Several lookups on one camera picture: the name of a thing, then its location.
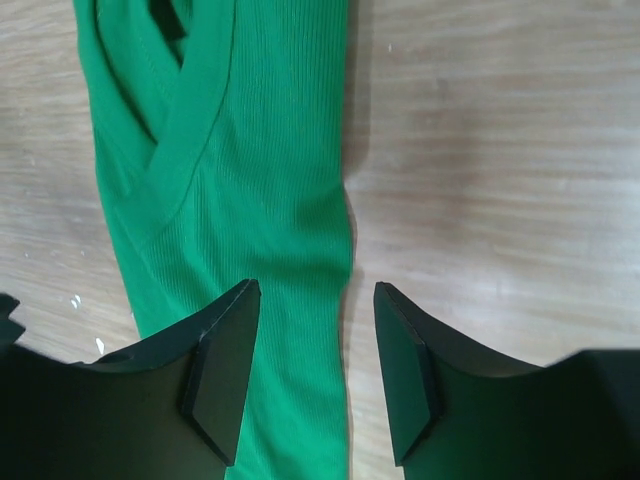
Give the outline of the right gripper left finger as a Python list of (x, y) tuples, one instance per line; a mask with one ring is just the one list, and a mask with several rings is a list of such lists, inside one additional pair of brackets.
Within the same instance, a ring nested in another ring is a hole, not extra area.
[(221, 479), (234, 465), (260, 289), (92, 363), (1, 349), (5, 479)]

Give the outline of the green tank top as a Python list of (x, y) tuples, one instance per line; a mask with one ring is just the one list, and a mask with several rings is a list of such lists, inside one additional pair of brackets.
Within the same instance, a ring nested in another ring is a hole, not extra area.
[(256, 280), (256, 348), (228, 475), (347, 478), (347, 3), (74, 10), (98, 190), (140, 335)]

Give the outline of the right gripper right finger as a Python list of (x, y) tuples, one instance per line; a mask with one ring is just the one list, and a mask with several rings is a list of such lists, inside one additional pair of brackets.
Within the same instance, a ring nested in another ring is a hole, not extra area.
[(374, 317), (395, 464), (408, 479), (635, 479), (639, 353), (539, 367), (380, 282)]

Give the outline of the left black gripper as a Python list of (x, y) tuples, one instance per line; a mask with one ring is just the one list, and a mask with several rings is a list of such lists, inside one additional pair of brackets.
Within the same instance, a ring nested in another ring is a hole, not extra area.
[(6, 350), (25, 332), (25, 327), (11, 318), (20, 301), (7, 293), (0, 294), (0, 348)]

